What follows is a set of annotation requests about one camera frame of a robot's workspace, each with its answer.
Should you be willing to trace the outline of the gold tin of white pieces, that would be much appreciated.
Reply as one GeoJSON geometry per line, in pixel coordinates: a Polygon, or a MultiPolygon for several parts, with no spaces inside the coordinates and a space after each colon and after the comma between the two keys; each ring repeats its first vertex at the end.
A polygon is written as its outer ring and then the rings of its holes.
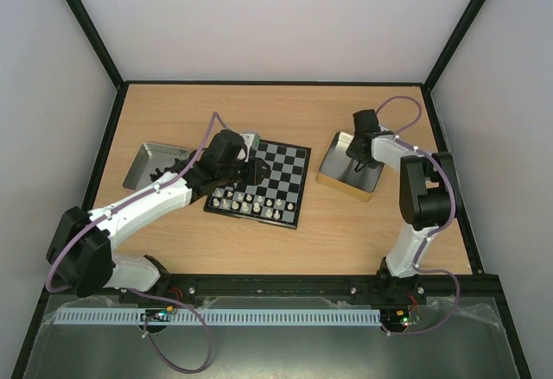
{"type": "Polygon", "coordinates": [[[375,193],[384,166],[359,166],[346,154],[352,140],[353,136],[344,131],[334,135],[315,179],[323,186],[366,203],[375,193]]]}

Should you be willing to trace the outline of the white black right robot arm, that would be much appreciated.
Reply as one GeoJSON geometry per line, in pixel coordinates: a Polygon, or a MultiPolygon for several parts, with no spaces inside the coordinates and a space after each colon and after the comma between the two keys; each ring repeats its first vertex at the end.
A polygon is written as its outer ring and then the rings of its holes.
{"type": "Polygon", "coordinates": [[[353,114],[354,134],[346,154],[362,167],[386,165],[399,173],[399,210],[404,221],[377,272],[378,296],[389,303],[416,289],[429,246],[455,219],[454,163],[447,152],[431,154],[380,126],[374,110],[353,114]]]}

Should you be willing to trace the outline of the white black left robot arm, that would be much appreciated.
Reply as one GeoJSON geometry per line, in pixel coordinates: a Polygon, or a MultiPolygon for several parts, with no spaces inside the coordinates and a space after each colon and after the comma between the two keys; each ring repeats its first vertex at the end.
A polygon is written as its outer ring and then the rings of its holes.
{"type": "Polygon", "coordinates": [[[50,276],[59,275],[80,298],[103,288],[147,292],[160,280],[162,265],[150,256],[117,254],[118,246],[165,214],[184,208],[235,183],[257,185],[270,176],[269,165],[256,158],[256,133],[217,133],[207,148],[156,170],[151,183],[124,199],[89,212],[75,206],[61,216],[46,259],[50,276]]]}

